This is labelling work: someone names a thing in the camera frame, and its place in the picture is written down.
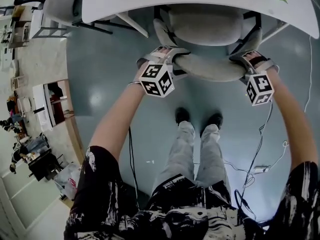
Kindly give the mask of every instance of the shoe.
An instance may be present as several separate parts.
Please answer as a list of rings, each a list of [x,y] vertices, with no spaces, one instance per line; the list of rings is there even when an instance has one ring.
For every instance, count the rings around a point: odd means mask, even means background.
[[[214,113],[206,122],[206,125],[203,127],[201,133],[200,133],[200,137],[202,136],[202,133],[204,132],[205,128],[209,125],[216,125],[218,127],[218,129],[221,129],[222,126],[222,122],[223,122],[223,116],[221,114],[221,112],[216,112]]]
[[[182,121],[190,122],[190,115],[185,108],[178,107],[175,110],[175,122],[179,125]]]

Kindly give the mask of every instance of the white side table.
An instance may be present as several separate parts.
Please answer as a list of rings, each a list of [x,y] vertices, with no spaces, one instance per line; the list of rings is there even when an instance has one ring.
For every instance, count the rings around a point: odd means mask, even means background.
[[[44,16],[43,10],[34,10],[32,15],[29,39],[66,38],[66,34],[66,26],[59,26],[58,22],[46,18]]]

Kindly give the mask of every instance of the black and white shirt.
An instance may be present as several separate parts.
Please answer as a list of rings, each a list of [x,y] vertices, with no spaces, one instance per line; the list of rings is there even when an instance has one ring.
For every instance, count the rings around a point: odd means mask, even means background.
[[[64,239],[309,239],[317,182],[315,163],[297,166],[267,232],[231,206],[222,181],[203,188],[182,175],[159,185],[146,209],[132,215],[118,162],[104,148],[92,146],[82,165]]]

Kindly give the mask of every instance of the white cube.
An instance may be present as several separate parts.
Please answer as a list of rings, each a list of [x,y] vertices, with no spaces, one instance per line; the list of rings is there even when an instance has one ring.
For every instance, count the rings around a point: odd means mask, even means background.
[[[149,62],[139,81],[147,95],[166,97],[175,87],[166,64]]]
[[[253,74],[249,78],[246,92],[250,98],[252,106],[266,104],[272,98],[275,90],[271,81],[264,71],[260,74]]]

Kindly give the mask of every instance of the shirt sleeve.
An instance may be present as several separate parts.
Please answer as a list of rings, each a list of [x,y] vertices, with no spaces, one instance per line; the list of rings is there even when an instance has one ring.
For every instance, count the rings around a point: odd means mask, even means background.
[[[278,210],[266,232],[267,239],[309,239],[318,198],[318,166],[298,165],[289,175]]]
[[[86,233],[93,232],[112,233],[118,222],[121,185],[117,160],[100,146],[89,147],[66,222],[64,239],[82,239]]]

